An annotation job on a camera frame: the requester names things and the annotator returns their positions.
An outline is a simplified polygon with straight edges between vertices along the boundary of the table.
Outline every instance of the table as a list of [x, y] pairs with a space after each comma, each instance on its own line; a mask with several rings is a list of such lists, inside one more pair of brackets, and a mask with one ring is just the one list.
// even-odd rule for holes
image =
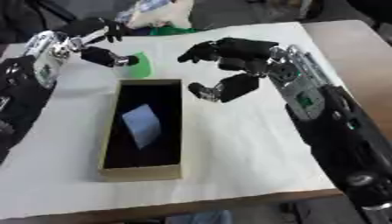
[[[375, 80], [374, 82], [378, 82], [379, 86], [376, 86], [373, 82], [366, 83], [364, 79], [366, 79], [367, 76], [363, 75], [366, 73], [362, 73], [361, 71], [369, 71], [367, 70], [368, 64], [376, 63], [373, 62], [373, 60], [379, 51], [383, 53], [384, 57], [392, 56], [392, 51], [389, 50], [389, 46], [383, 43], [383, 41], [377, 35], [375, 35], [365, 24], [359, 21], [307, 24], [305, 29], [311, 34], [314, 41], [317, 43], [325, 56], [331, 61], [335, 69], [338, 71], [338, 74], [340, 74], [340, 76], [346, 82], [346, 85], [352, 91], [356, 99], [366, 110], [369, 111], [369, 114], [376, 121], [380, 121], [377, 120], [379, 118], [377, 115], [379, 114], [372, 110], [372, 106], [374, 105], [373, 101], [375, 100], [372, 99], [372, 97], [377, 99], [377, 97], [379, 97], [381, 94], [385, 94], [385, 87], [387, 85], [382, 85], [381, 82], [387, 82], [387, 80]], [[351, 32], [356, 33], [355, 41], [349, 39], [352, 37], [350, 35]], [[331, 35], [336, 33], [338, 33], [341, 38], [330, 38]], [[373, 48], [372, 50], [368, 49], [367, 52], [373, 53], [372, 56], [374, 57], [368, 58], [368, 56], [363, 56], [363, 54], [360, 55], [357, 53], [352, 55], [349, 53], [349, 51], [345, 51], [345, 49], [357, 49], [365, 47], [369, 45], [369, 43]], [[357, 65], [358, 67], [356, 67], [355, 70], [353, 69], [353, 66], [349, 66], [350, 64], [352, 65], [353, 63], [357, 63], [358, 61], [363, 60], [372, 60], [372, 62], [367, 64], [360, 63]], [[384, 69], [387, 71], [392, 70], [392, 66], [389, 66], [389, 63], [386, 60], [384, 60], [384, 63], [377, 63], [377, 65], [382, 69], [375, 69], [375, 76], [385, 76], [386, 73], [384, 72]], [[360, 83], [361, 85], [356, 84], [358, 79], [350, 79], [350, 76], [353, 74], [362, 74], [362, 80], [360, 79], [360, 81], [362, 81]], [[375, 86], [368, 88], [372, 90], [372, 93], [366, 94], [368, 91], [364, 90], [368, 89], [363, 88], [363, 85], [365, 84]], [[384, 126], [384, 122], [378, 122], [378, 124], [384, 131], [388, 130], [388, 125]], [[168, 214], [190, 213], [209, 209], [230, 208], [232, 206], [252, 205], [272, 201], [278, 202], [287, 200], [306, 200], [311, 198], [331, 197], [336, 195], [340, 195], [340, 192], [337, 190], [282, 192], [263, 196], [242, 197], [237, 199], [205, 200], [162, 206], [141, 206], [106, 211], [86, 211], [82, 213], [44, 215], [20, 220], [5, 220], [0, 221], [0, 223], [103, 223], [109, 221], [123, 221], [128, 219], [138, 219]]]

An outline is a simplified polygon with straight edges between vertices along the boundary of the floor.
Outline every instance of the floor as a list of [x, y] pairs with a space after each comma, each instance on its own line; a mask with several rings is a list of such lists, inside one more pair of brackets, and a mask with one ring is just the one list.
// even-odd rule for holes
[[[136, 0], [55, 0], [80, 18], [100, 16], [114, 18]], [[245, 3], [245, 0], [195, 0], [192, 22], [200, 29], [211, 29], [229, 25], [250, 25], [291, 21], [293, 14], [280, 17], [274, 9], [266, 9], [259, 3]], [[341, 19], [360, 19], [371, 25], [368, 17], [351, 8], [345, 0], [325, 0], [325, 8], [321, 15], [306, 22], [331, 21]], [[60, 22], [53, 19], [55, 25]], [[383, 35], [392, 33], [392, 28], [383, 26]], [[304, 224], [349, 224], [363, 223], [358, 214], [344, 197], [330, 199], [314, 199], [298, 202], [299, 210], [304, 217]], [[232, 210], [234, 224], [256, 223], [295, 223], [293, 217], [279, 211], [278, 205], [260, 205], [237, 207]]]

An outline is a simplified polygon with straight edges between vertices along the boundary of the robotic hand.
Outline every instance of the robotic hand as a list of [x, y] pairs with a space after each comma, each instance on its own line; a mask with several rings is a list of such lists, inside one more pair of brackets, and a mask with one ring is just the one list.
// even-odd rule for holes
[[71, 53], [107, 67], [134, 65], [134, 56], [120, 57], [88, 44], [126, 34], [123, 24], [87, 18], [56, 31], [43, 31], [27, 43], [21, 57], [0, 64], [0, 164], [9, 149], [19, 143], [48, 102], [61, 66]]
[[224, 38], [195, 45], [178, 57], [219, 61], [219, 68], [245, 73], [213, 88], [189, 85], [198, 98], [229, 102], [258, 88], [269, 77], [286, 110], [329, 179], [357, 206], [380, 210], [392, 202], [392, 148], [358, 103], [334, 86], [309, 53], [291, 45]]

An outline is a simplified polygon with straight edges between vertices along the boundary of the open box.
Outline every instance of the open box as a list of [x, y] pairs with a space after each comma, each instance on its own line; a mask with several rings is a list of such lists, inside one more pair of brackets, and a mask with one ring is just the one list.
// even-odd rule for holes
[[[122, 115], [144, 104], [160, 121], [161, 134], [139, 150]], [[106, 128], [98, 168], [107, 181], [181, 178], [180, 80], [120, 80]]]

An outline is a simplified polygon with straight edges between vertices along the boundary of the white paper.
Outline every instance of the white paper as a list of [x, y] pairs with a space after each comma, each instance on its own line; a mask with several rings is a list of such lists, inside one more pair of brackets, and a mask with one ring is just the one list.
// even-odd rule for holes
[[[97, 158], [116, 78], [109, 68], [73, 56], [41, 117], [0, 166], [0, 219], [333, 188], [269, 80], [260, 80], [258, 90], [226, 104], [201, 101], [187, 91], [191, 82], [213, 86], [234, 74], [220, 71], [213, 62], [177, 62], [194, 44], [225, 37], [299, 45], [341, 83], [297, 23], [101, 43], [120, 55], [145, 52], [155, 71], [149, 79], [182, 80], [184, 177], [102, 182]], [[21, 52], [20, 46], [12, 46], [5, 56]]]

